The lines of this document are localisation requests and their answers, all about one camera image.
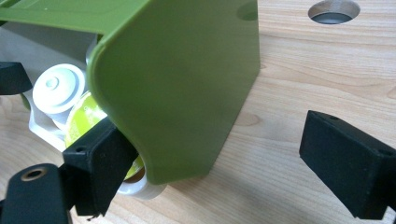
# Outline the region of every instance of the metal grommet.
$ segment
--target metal grommet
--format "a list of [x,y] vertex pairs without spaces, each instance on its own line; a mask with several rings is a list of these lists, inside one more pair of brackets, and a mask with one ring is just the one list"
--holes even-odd
[[41,176],[45,175],[47,173],[47,168],[46,167],[37,167],[35,169],[32,169],[26,173],[24,173],[21,176],[22,181],[32,181],[40,178]]

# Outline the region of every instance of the black clamp jaw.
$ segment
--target black clamp jaw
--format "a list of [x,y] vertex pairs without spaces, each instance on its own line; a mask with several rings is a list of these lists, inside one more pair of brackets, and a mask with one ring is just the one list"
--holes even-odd
[[0,95],[15,95],[32,88],[21,63],[0,62]]
[[396,150],[369,134],[309,111],[300,156],[354,217],[382,219],[388,206],[396,210]]
[[64,164],[38,164],[15,174],[0,203],[0,223],[71,223],[104,215],[138,154],[109,119],[63,152]]

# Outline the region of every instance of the green plastic housing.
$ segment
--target green plastic housing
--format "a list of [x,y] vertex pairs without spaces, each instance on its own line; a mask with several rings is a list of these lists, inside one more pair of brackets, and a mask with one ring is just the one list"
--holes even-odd
[[0,21],[103,35],[89,89],[152,184],[209,172],[260,70],[256,1],[0,0]]

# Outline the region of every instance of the circular hole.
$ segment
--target circular hole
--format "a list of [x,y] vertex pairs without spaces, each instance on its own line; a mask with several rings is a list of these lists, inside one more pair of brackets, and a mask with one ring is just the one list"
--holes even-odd
[[355,19],[361,8],[350,0],[325,0],[309,8],[312,21],[322,24],[340,24]]
[[23,174],[21,177],[22,181],[32,181],[40,178],[41,176],[47,173],[47,169],[45,167],[38,167],[33,170],[30,170]]
[[27,175],[27,177],[29,177],[29,178],[37,177],[38,175],[41,175],[41,173],[43,173],[43,172],[42,171],[33,171],[33,172],[29,173]]

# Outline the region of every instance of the wooden table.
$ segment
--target wooden table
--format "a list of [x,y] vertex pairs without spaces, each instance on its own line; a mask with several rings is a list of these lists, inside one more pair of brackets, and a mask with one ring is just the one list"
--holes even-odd
[[[92,223],[391,223],[391,209],[382,221],[353,218],[298,153],[307,110],[396,147],[396,4],[356,2],[356,19],[323,25],[307,16],[316,0],[260,0],[262,70],[211,173],[150,201],[117,195]],[[28,130],[19,96],[1,96],[0,106],[4,198],[20,169],[63,161]]]

